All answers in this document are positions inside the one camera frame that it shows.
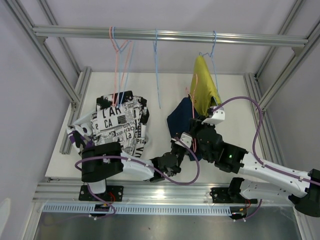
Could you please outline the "navy blue trousers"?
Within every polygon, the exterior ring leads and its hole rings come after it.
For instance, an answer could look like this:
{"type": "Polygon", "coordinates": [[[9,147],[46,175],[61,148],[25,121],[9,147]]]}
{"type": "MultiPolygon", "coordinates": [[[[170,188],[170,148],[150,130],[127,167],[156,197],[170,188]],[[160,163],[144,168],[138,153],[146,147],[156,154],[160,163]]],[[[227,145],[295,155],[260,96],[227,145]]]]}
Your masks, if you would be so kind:
{"type": "Polygon", "coordinates": [[[174,111],[167,117],[167,126],[172,138],[175,138],[176,135],[180,136],[183,132],[188,133],[191,124],[190,119],[197,119],[199,117],[196,109],[192,107],[191,98],[184,97],[174,111]]]}

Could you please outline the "white black lettered trousers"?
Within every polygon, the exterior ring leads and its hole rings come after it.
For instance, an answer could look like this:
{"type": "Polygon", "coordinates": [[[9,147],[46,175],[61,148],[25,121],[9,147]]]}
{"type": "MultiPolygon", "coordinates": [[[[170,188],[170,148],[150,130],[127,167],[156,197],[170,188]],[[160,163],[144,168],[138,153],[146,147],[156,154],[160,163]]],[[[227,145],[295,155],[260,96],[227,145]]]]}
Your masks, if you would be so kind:
{"type": "Polygon", "coordinates": [[[91,115],[93,142],[95,146],[117,142],[128,155],[141,157],[146,144],[147,124],[137,123],[133,114],[103,117],[103,111],[91,115]]]}

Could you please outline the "black white patterned trousers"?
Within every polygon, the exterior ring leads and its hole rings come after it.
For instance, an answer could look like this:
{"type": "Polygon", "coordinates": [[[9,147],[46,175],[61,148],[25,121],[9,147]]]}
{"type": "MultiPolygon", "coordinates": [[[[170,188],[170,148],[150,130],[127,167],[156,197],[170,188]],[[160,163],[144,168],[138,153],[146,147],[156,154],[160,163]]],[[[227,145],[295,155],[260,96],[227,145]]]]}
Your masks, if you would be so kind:
{"type": "Polygon", "coordinates": [[[125,114],[130,118],[130,114],[133,114],[133,119],[142,125],[146,125],[150,117],[147,100],[133,95],[131,90],[98,97],[95,109],[97,112],[103,111],[104,118],[125,114]]]}

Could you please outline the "purple camouflage trousers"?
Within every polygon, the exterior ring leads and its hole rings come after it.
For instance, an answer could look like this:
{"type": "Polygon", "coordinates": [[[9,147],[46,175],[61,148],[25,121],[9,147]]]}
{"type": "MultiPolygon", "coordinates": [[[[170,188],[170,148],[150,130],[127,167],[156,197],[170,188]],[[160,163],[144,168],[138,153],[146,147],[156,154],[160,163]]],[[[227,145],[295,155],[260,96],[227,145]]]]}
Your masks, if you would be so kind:
{"type": "Polygon", "coordinates": [[[82,155],[85,149],[94,146],[93,129],[90,123],[70,125],[66,128],[66,132],[72,146],[79,155],[82,155]]]}

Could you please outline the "white plastic basket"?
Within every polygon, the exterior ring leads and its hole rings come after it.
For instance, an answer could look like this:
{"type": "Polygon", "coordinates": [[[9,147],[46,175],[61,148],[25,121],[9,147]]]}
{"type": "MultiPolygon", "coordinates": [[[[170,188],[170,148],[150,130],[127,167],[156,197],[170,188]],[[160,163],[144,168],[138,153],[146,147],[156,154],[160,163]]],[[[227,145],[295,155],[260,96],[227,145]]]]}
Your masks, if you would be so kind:
{"type": "MultiPolygon", "coordinates": [[[[89,123],[91,124],[91,116],[93,113],[95,112],[91,112],[91,113],[88,113],[87,115],[77,119],[75,122],[73,122],[72,124],[70,124],[69,126],[72,126],[72,125],[79,125],[79,124],[83,124],[83,123],[89,123]]],[[[145,136],[145,145],[144,146],[147,146],[149,143],[150,143],[150,136],[148,135],[147,132],[146,133],[146,136],[145,136]]]]}

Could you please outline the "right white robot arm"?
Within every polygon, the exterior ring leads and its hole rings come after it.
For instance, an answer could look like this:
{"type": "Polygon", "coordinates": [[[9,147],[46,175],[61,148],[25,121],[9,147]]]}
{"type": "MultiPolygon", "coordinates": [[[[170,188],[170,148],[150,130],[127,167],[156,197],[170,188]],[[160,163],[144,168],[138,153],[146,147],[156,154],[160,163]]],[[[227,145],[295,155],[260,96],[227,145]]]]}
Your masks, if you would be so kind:
{"type": "Polygon", "coordinates": [[[233,202],[242,199],[276,200],[284,198],[307,216],[320,216],[320,171],[291,169],[259,159],[253,152],[227,143],[216,127],[201,118],[190,119],[189,132],[196,139],[197,148],[204,160],[226,173],[258,178],[254,182],[234,177],[227,190],[233,202]]]}

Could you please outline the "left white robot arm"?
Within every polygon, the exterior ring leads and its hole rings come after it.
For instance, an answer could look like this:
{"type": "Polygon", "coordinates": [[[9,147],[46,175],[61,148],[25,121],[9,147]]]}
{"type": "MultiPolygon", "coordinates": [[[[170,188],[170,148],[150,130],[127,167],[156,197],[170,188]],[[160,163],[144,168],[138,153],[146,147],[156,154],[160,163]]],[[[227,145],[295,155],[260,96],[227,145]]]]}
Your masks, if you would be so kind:
{"type": "Polygon", "coordinates": [[[157,183],[165,176],[181,172],[181,163],[188,153],[186,147],[171,141],[171,151],[160,157],[142,160],[124,152],[118,142],[87,147],[81,154],[81,180],[90,185],[90,195],[101,201],[107,197],[108,188],[103,183],[118,174],[134,176],[140,181],[157,183]]]}

